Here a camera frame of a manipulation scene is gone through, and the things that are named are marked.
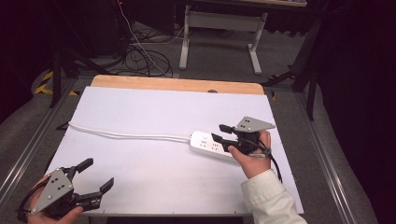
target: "white sleeve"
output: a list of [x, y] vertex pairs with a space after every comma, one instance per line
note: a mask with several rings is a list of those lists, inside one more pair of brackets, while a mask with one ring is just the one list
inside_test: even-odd
[[255, 224], [306, 223], [297, 214], [294, 199], [277, 179], [273, 170], [242, 183], [242, 193]]

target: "wooden table edge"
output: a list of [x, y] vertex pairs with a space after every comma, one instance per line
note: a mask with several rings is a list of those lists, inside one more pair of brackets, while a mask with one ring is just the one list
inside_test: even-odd
[[216, 91], [219, 93], [264, 94], [262, 85], [258, 83], [166, 77], [121, 77], [98, 75], [93, 78], [91, 86], [159, 91]]

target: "white tabletop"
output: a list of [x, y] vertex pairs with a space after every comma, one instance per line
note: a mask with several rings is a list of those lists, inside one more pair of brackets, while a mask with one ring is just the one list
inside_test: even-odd
[[[265, 95], [150, 91], [87, 87], [72, 123], [97, 131], [188, 137], [194, 131], [232, 136], [219, 124], [244, 116], [275, 123]], [[277, 128], [270, 130], [273, 155], [285, 188], [303, 212]], [[109, 138], [69, 127], [52, 163], [55, 168], [93, 158], [74, 179], [79, 194], [94, 192], [114, 177], [114, 187], [90, 216], [243, 216], [248, 214], [236, 162], [189, 150], [188, 142]]]

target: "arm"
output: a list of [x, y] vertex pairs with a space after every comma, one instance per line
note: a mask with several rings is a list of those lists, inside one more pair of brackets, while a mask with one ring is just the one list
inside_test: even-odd
[[[260, 140], [271, 146], [271, 136], [261, 132]], [[294, 199], [271, 170], [269, 158], [253, 158], [242, 154], [235, 147], [228, 148], [241, 164], [248, 180], [242, 183], [242, 192], [247, 209], [253, 214], [256, 224], [261, 223], [306, 223], [294, 206]]]

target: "black curtain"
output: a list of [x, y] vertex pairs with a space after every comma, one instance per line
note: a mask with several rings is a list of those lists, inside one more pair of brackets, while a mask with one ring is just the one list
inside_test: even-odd
[[394, 223], [396, 208], [395, 11], [391, 0], [354, 1], [318, 42], [332, 46], [317, 68], [324, 105], [379, 223]]
[[0, 123], [28, 102], [32, 83], [50, 65], [50, 47], [24, 1], [0, 6]]
[[[306, 8], [310, 10], [327, 10], [329, 0], [306, 0]], [[291, 36], [305, 35], [315, 21], [315, 17], [304, 14], [285, 12], [268, 13], [264, 29], [269, 32], [290, 32]]]

